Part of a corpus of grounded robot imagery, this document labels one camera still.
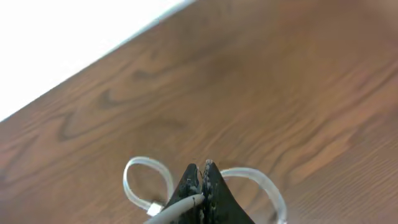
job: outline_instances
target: white loop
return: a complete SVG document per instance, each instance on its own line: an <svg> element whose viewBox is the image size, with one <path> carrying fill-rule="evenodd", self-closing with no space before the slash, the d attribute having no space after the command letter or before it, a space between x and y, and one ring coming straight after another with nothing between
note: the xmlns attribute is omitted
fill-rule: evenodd
<svg viewBox="0 0 398 224"><path fill-rule="evenodd" d="M173 185L173 177L170 173L170 171L168 170L168 168L166 168L166 166L164 166L163 164L161 164L159 161L156 161L154 159L148 158L148 157L134 157L132 158L126 165L126 167L124 168L124 173L123 173L123 189L124 189L124 193L126 193L127 198L134 203L135 205L137 205L138 207L144 209L144 210L148 210L151 206L151 202L148 202L146 200L140 199L139 197L137 197L137 195L135 195L129 186L129 183L127 181L127 171L129 169L129 167L131 167L134 164L142 164L145 166L149 166L150 168L153 168L155 170L157 170L162 177L164 178L164 180L166 181L166 186L167 186L167 200L170 200L170 198L173 195L174 192L174 185Z"/></svg>
<svg viewBox="0 0 398 224"><path fill-rule="evenodd" d="M262 189L267 192L274 208L278 213L278 224L285 224L287 217L287 209L284 199L282 198L275 184L262 172L252 168L235 167L221 171L223 177L245 177L255 181Z"/></svg>

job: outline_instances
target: brown wood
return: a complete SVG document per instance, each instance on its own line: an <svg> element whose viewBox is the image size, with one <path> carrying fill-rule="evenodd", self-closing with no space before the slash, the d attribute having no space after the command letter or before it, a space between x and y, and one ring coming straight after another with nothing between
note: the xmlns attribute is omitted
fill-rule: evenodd
<svg viewBox="0 0 398 224"><path fill-rule="evenodd" d="M133 156L176 183L205 159L257 168L289 223L395 223L397 14L389 0L192 4L0 124L0 223L143 222L121 185ZM130 178L165 198L154 171ZM264 223L266 195L230 187Z"/></svg>

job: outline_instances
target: wooden tabletop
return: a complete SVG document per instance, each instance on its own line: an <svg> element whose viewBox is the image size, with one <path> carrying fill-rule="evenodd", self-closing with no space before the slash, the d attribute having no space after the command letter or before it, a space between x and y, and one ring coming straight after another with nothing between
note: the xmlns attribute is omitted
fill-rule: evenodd
<svg viewBox="0 0 398 224"><path fill-rule="evenodd" d="M193 3L0 123L0 223L142 223L122 187L134 156L175 183L206 159L259 169L289 223L395 223L397 5ZM166 198L156 171L129 178ZM265 223L266 194L228 184Z"/></svg>

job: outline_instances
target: white background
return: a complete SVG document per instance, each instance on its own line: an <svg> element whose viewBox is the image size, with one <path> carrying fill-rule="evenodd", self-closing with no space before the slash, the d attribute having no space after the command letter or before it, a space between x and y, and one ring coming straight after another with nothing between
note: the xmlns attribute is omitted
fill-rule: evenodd
<svg viewBox="0 0 398 224"><path fill-rule="evenodd" d="M0 121L182 2L0 1Z"/></svg>

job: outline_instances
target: white cable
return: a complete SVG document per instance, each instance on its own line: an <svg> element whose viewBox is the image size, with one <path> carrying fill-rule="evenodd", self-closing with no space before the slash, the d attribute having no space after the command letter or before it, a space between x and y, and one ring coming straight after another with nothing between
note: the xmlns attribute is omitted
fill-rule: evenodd
<svg viewBox="0 0 398 224"><path fill-rule="evenodd" d="M124 168L124 172L123 172L123 189L124 189L124 193L126 193L127 198L134 203L135 205L137 205L138 207L147 210L148 212L150 211L151 207L158 207L158 210L162 210L163 206L156 204L156 203L151 203L148 202L146 200L140 199L139 197L137 197L137 195L135 195L129 186L129 182L127 181L127 171L129 169L129 167L131 167L132 165L135 164L142 164L145 166L149 166L150 168L153 168L155 170L157 170L162 177L164 178L164 180L166 181L166 186L167 186L167 200L170 200L170 198L173 195L174 192L174 186L173 186L173 177L170 173L170 171L168 170L168 168L166 168L166 166L164 166L163 164L161 164L159 161L148 158L148 157L134 157L132 158L126 165L126 167Z"/></svg>
<svg viewBox="0 0 398 224"><path fill-rule="evenodd" d="M144 224L163 224L170 223L176 217L179 217L184 212L201 204L205 199L205 196L201 194L192 195L179 200L177 203L172 204L150 220L144 222Z"/></svg>
<svg viewBox="0 0 398 224"><path fill-rule="evenodd" d="M168 199L170 200L173 192L174 192L174 186L173 186L173 178L170 174L170 171L166 166L161 164L159 161L148 158L148 157L134 157L132 158L126 165L126 168L124 168L124 174L123 174L123 188L124 192L127 195L127 198L137 205L140 208L143 208L144 210L147 210L147 214L150 216L155 216L157 217L156 219L150 219L145 224L149 223L160 223L159 220L163 220L162 222L166 222L164 220L169 220L170 218L173 219L177 216L179 216L181 213L191 209L194 204L191 203L189 204L188 201L192 202L191 196L189 196L187 199L187 203L179 201L178 203L173 204L174 208L169 210L169 208L172 208L170 206L168 209L165 209L162 211L163 206L153 202L150 203L148 201L145 201L143 199L140 199L135 195L131 189L130 186L127 182L127 171L128 168L134 164L142 164L145 166L149 166L155 170L157 170L162 177L166 181L166 186L167 186L167 196ZM264 189L269 196L269 199L271 200L274 208L277 210L278 214L278 222L277 224L286 224L286 218L287 218L287 209L286 209L286 204L284 199L282 198L278 188L275 186L275 184L262 172L256 169L251 169L251 168L246 168L246 167L236 167L236 168L231 168L231 169L226 169L222 170L221 175L223 177L245 177L248 179L251 179L255 181L262 189ZM202 203L203 200L199 200L196 203L196 205Z"/></svg>
<svg viewBox="0 0 398 224"><path fill-rule="evenodd" d="M278 214L277 224L286 224L287 209L284 199L275 184L262 172L252 168L235 167L221 171L223 177L245 177L255 181L267 192L275 210Z"/></svg>

